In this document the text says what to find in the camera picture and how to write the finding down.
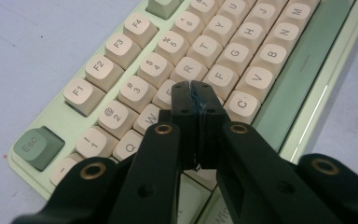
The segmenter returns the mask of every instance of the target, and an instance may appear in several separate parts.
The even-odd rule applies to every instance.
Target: mechanical keyboard
[[[354,0],[144,0],[14,143],[9,164],[48,198],[77,162],[135,153],[185,80],[210,84],[231,120],[296,162],[357,37]],[[214,175],[182,174],[178,223],[230,223]]]

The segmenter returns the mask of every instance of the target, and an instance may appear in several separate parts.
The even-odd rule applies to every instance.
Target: keyboard frame
[[[184,2],[179,7],[180,9],[177,10],[174,15],[171,16],[171,18],[167,21],[163,21],[163,19],[145,14],[149,20],[158,26],[158,34],[145,47],[143,52],[134,61],[133,65],[123,74],[117,84],[115,84],[115,87],[104,96],[101,102],[86,119],[65,103],[62,89],[51,101],[51,103],[45,108],[45,110],[27,128],[27,130],[30,130],[33,128],[47,127],[65,141],[64,148],[56,156],[53,162],[46,168],[45,171],[37,171],[34,167],[23,161],[16,153],[14,153],[13,146],[11,147],[7,156],[10,167],[45,199],[48,199],[52,191],[55,189],[55,186],[49,181],[49,176],[55,165],[75,150],[77,139],[86,129],[96,125],[96,120],[98,119],[98,115],[103,107],[110,101],[117,98],[121,85],[127,80],[129,76],[136,74],[136,70],[139,67],[143,57],[147,53],[154,50],[154,47],[157,45],[157,42],[162,37],[162,35],[171,29],[174,20],[176,19],[175,15],[178,12],[185,10],[187,6],[188,2]],[[133,10],[133,12],[145,10],[146,7],[147,1],[142,1],[138,7]],[[164,22],[162,27],[159,26],[161,21]],[[122,30],[123,24],[120,24],[112,34],[116,32],[122,32]],[[291,131],[287,135],[286,140],[282,145],[280,155],[284,159],[296,163],[299,157],[305,151],[312,131],[317,124],[317,121],[324,109],[329,95],[334,89],[339,75],[344,72],[343,70],[345,68],[345,63],[351,58],[351,52],[357,39],[358,1],[354,1],[351,8],[351,13],[341,28],[334,46],[324,61],[324,66],[320,70],[319,76],[314,81],[312,89],[310,90],[306,101],[299,111],[295,123],[292,125]],[[90,58],[98,53],[104,53],[104,42],[98,48],[98,50],[90,56]],[[80,68],[74,77],[84,78],[86,76],[85,65],[86,64]]]

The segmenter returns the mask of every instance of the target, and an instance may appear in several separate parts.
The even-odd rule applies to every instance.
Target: green keycap
[[[14,152],[39,171],[43,171],[65,143],[47,128],[28,130],[14,144]]]
[[[146,10],[155,16],[167,20],[180,4],[180,0],[149,0]]]

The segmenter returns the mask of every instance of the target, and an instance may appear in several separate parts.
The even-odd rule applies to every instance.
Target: table surface
[[[0,223],[46,203],[9,168],[10,146],[139,2],[0,0]],[[358,173],[356,49],[307,151]]]

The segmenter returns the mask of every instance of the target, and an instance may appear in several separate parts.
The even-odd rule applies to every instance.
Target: metal grommet
[[[155,128],[155,132],[159,134],[167,134],[172,132],[172,127],[168,124],[160,124]]]
[[[231,125],[230,130],[232,132],[234,132],[234,133],[247,133],[247,132],[249,132],[248,128],[246,128],[245,126],[240,125],[240,124]]]
[[[91,180],[100,177],[106,171],[106,166],[101,162],[91,163],[80,171],[80,176],[83,179]]]
[[[339,174],[338,167],[331,161],[317,158],[311,162],[313,168],[325,175]]]

